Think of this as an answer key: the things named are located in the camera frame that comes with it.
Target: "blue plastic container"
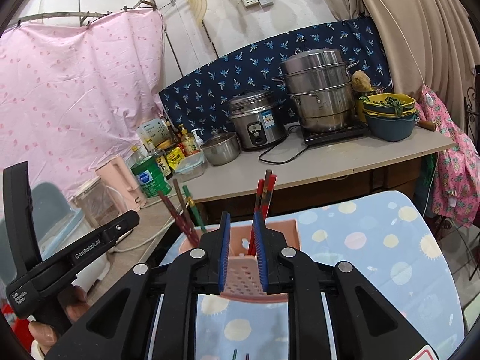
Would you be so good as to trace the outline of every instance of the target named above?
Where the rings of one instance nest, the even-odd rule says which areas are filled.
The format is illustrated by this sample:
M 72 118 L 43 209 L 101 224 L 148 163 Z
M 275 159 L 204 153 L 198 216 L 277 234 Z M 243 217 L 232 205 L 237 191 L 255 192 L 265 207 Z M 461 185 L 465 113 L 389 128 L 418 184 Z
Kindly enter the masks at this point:
M 402 117 L 381 117 L 365 114 L 368 127 L 375 137 L 388 140 L 388 142 L 398 142 L 408 138 L 415 126 L 417 114 Z

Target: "red and white sticker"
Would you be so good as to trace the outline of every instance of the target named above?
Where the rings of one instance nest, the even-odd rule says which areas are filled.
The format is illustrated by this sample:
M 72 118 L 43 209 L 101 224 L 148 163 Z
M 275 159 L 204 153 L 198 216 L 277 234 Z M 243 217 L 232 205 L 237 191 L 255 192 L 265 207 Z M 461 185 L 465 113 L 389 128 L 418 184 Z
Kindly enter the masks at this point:
M 438 360 L 434 350 L 430 345 L 425 345 L 415 356 L 410 360 Z

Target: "pink patterned fabric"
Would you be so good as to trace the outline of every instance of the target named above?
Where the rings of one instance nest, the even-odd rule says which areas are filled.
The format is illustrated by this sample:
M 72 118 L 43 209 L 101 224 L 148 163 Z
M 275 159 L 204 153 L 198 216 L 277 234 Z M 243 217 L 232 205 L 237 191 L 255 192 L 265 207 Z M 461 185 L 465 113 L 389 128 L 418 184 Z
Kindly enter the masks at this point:
M 4 33 L 0 170 L 28 160 L 31 185 L 50 181 L 70 198 L 100 163 L 128 154 L 135 129 L 163 113 L 155 89 L 162 30 L 158 10 L 138 9 L 89 27 L 23 24 Z
M 432 108 L 425 99 L 427 93 L 433 98 Z M 470 227 L 480 204 L 477 150 L 469 136 L 453 123 L 445 105 L 429 87 L 423 86 L 421 100 L 415 106 L 421 120 L 435 122 L 437 131 L 456 143 L 439 153 L 431 210 Z

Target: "black power cord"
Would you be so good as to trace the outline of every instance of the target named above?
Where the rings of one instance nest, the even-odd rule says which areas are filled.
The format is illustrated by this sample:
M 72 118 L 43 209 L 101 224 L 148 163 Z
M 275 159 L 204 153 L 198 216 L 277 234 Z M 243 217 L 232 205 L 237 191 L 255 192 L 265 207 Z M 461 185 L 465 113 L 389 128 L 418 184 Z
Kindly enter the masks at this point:
M 305 148 L 303 148 L 300 152 L 298 152 L 297 154 L 295 154 L 293 157 L 291 157 L 290 159 L 286 160 L 286 161 L 281 161 L 281 162 L 276 162 L 276 161 L 269 161 L 269 160 L 264 160 L 263 159 L 263 156 L 265 154 L 267 154 L 268 152 L 270 152 L 270 150 L 272 149 L 275 149 L 275 147 L 277 147 L 279 144 L 281 144 L 282 142 L 284 142 L 288 137 L 289 135 L 291 134 L 291 132 L 293 131 L 294 128 L 296 127 L 300 127 L 299 124 L 296 124 L 296 125 L 293 125 L 293 126 L 290 126 L 287 130 L 286 130 L 286 137 L 284 139 L 282 139 L 280 142 L 276 143 L 274 146 L 268 148 L 267 150 L 265 150 L 262 154 L 260 154 L 258 156 L 258 160 L 260 162 L 263 162 L 265 164 L 272 164 L 272 165 L 283 165 L 283 164 L 288 164 L 290 161 L 293 161 L 295 158 L 297 158 L 300 154 L 302 154 L 303 152 L 306 152 L 308 149 L 310 149 L 310 146 L 307 146 Z

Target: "pink plastic basket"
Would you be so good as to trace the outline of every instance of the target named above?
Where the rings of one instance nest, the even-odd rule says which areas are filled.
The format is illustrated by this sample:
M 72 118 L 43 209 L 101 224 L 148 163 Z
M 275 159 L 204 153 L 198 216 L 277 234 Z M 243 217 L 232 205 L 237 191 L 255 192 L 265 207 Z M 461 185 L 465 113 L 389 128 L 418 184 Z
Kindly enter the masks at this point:
M 294 219 L 270 222 L 267 227 L 279 231 L 285 236 L 286 243 L 296 249 L 300 249 L 300 237 L 297 229 L 297 221 Z M 255 256 L 248 256 L 248 241 L 250 240 L 251 225 L 232 226 L 230 235 L 229 267 L 226 273 L 225 291 L 220 296 L 252 303 L 279 303 L 287 301 L 287 294 L 267 295 L 262 291 L 258 264 Z M 180 245 L 178 252 L 184 253 L 193 246 L 186 239 Z

